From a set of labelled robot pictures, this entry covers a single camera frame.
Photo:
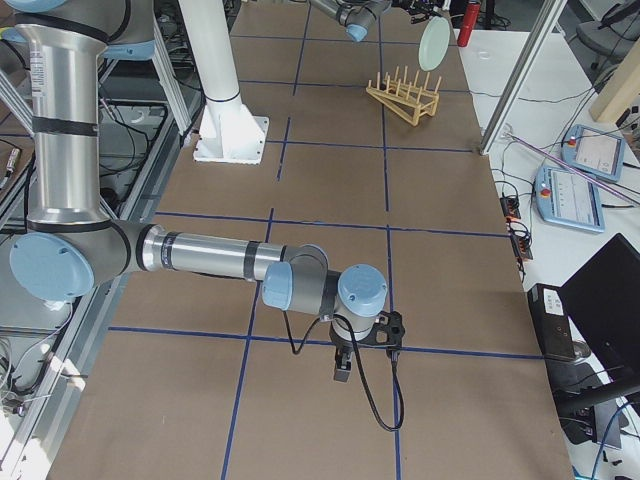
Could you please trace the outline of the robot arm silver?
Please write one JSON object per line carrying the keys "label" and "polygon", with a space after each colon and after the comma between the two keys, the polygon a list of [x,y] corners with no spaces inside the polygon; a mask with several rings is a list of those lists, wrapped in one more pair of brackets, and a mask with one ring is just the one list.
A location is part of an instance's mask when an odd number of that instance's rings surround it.
{"label": "robot arm silver", "polygon": [[330,269],[316,246],[275,245],[116,220],[100,208],[98,62],[149,59],[149,1],[16,1],[30,55],[37,201],[10,267],[31,295],[63,301],[133,271],[160,269],[258,281],[263,302],[328,322],[334,376],[359,367],[363,345],[392,349],[403,331],[385,311],[387,284],[374,267]]}
{"label": "robot arm silver", "polygon": [[342,25],[354,42],[365,39],[370,28],[392,6],[391,1],[310,0],[309,3]]}

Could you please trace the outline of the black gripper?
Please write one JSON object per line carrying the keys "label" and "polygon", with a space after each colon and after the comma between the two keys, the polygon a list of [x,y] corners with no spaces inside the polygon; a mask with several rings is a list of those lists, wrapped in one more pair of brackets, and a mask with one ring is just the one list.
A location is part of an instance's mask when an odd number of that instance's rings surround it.
{"label": "black gripper", "polygon": [[[377,345],[377,327],[378,324],[374,323],[368,330],[355,331],[356,342],[359,345]],[[331,341],[336,347],[333,380],[337,382],[347,382],[352,369],[351,353],[354,351],[350,332],[344,321],[333,320],[329,334]]]}

